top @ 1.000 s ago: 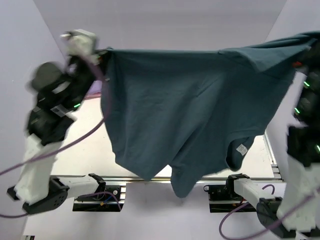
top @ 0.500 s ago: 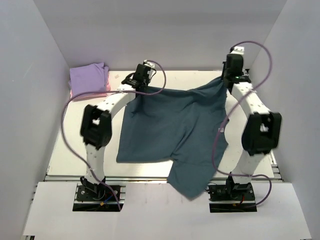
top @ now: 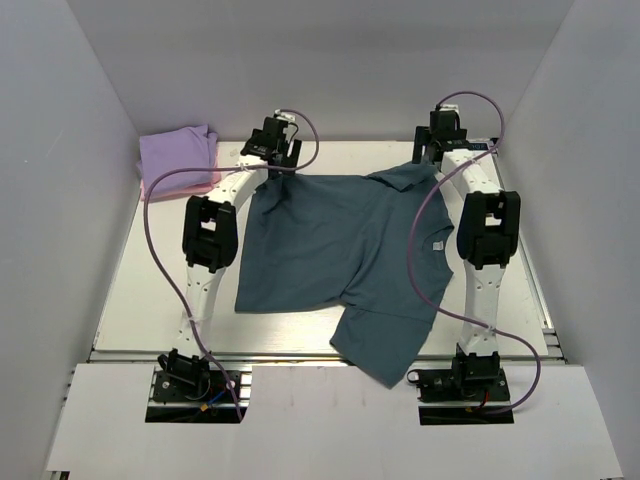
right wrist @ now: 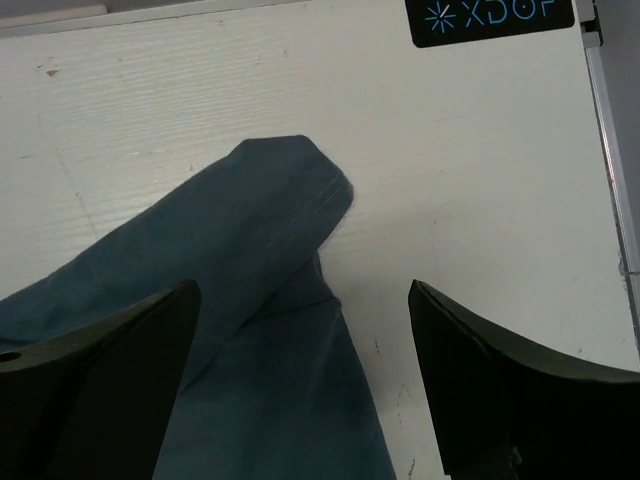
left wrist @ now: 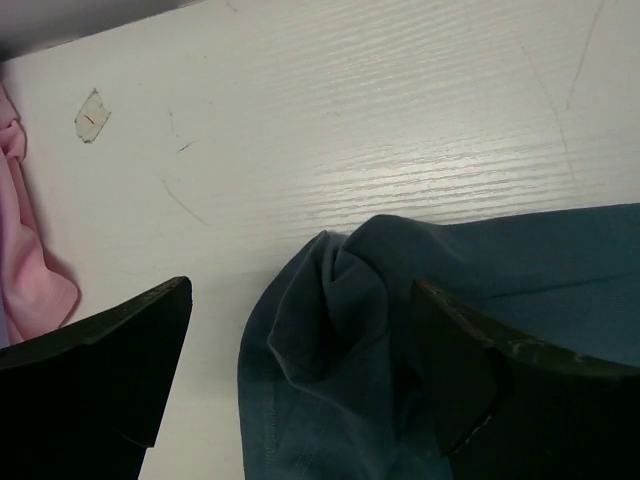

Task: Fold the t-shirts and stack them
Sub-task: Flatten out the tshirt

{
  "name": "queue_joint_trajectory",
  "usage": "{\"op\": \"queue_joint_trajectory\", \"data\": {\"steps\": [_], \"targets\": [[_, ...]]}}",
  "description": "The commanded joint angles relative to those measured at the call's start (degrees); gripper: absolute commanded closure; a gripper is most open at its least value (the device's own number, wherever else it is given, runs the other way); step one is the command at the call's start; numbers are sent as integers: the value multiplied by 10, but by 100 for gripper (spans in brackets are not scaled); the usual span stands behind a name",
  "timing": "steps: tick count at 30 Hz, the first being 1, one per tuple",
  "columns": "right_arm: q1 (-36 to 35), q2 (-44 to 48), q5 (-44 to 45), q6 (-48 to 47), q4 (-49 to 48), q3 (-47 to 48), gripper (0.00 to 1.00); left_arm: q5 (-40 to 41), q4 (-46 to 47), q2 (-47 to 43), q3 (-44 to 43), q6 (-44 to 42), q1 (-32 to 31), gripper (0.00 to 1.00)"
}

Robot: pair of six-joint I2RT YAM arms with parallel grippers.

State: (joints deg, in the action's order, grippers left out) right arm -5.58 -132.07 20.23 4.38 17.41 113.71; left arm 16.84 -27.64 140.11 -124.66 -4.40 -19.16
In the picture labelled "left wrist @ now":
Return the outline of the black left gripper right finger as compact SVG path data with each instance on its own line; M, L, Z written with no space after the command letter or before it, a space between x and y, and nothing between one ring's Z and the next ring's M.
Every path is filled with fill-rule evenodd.
M412 339L457 479L635 479L639 371L542 341L416 282Z

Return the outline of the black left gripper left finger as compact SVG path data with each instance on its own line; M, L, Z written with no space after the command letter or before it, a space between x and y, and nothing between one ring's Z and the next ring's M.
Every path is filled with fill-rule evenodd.
M4 479L136 479L155 445L192 312L174 277L1 351Z

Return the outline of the teal blue t shirt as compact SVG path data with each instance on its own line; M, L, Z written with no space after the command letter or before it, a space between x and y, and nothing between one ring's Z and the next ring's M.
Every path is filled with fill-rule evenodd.
M457 479L412 339L419 281L639 371L637 205L451 225L378 215L318 234L254 307L237 366L246 478Z

